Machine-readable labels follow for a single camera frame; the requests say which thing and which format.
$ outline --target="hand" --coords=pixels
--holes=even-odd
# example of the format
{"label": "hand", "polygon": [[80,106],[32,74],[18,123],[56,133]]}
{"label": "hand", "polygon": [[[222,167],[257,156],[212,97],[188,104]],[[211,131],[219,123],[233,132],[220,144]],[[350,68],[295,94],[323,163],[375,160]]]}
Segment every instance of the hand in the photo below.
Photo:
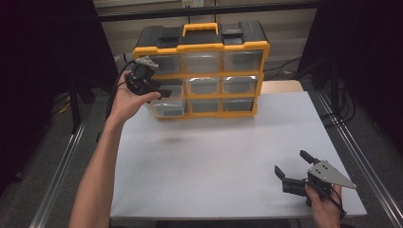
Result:
{"label": "hand", "polygon": [[[333,189],[341,196],[341,186],[334,185]],[[319,197],[317,191],[305,185],[305,191],[312,202],[312,213],[314,216],[315,224],[317,228],[338,228],[340,227],[340,211],[334,204],[329,200],[325,199],[322,201]],[[340,199],[338,198],[335,191],[332,191],[330,197],[340,204]]]}
{"label": "hand", "polygon": [[109,116],[109,119],[121,124],[133,117],[144,103],[161,97],[158,92],[151,92],[141,96],[133,94],[125,84],[125,76],[129,73],[130,71],[125,71],[119,79],[119,87]]}

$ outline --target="white tabletop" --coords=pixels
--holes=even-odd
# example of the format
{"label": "white tabletop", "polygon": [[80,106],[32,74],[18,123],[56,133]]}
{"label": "white tabletop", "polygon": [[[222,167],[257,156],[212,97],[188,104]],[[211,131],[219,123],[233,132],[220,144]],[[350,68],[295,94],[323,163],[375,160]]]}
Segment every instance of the white tabletop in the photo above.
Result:
{"label": "white tabletop", "polygon": [[[283,219],[311,216],[274,173],[307,178],[303,149],[347,172],[306,92],[262,94],[255,117],[158,121],[146,108],[124,128],[112,218]],[[343,188],[348,216],[365,215]]]}

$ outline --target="gray floor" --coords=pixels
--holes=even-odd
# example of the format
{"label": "gray floor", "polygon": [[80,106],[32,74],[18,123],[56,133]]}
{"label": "gray floor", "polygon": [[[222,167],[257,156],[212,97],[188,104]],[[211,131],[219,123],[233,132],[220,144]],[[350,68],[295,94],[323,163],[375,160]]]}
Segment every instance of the gray floor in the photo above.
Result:
{"label": "gray floor", "polygon": [[[280,75],[278,79],[284,79],[284,77],[287,76]],[[312,90],[310,79],[306,78],[301,82],[305,90],[310,90],[310,95],[317,107],[318,114],[324,114],[325,111],[320,104],[317,93]],[[97,94],[96,101],[90,105],[91,110],[85,131],[72,157],[70,168],[59,195],[50,211],[46,227],[67,227],[75,191],[96,146],[98,134],[104,126],[107,96],[101,91],[95,91],[95,93]],[[89,104],[81,104],[82,109],[88,109],[88,106]],[[357,104],[355,118],[347,125],[375,172],[401,208],[403,206],[403,194],[401,194],[403,192],[403,179],[399,178],[399,175],[403,174],[402,154],[394,148],[388,136],[375,130],[373,121],[359,103]],[[52,116],[48,132],[23,170],[23,180],[11,184],[0,198],[0,227],[29,227],[71,138],[70,131],[70,110],[63,114],[56,113]],[[352,180],[358,185],[358,195],[368,211],[368,216],[346,218],[343,222],[352,224],[355,227],[392,228],[393,225],[389,217],[356,165],[336,128],[328,128],[328,133],[346,169],[351,174]],[[153,228],[156,226],[156,221],[121,220],[114,221],[113,224]],[[290,220],[290,225],[291,227],[297,227],[296,220]],[[301,225],[304,228],[315,227],[312,220],[307,218],[301,220]]]}

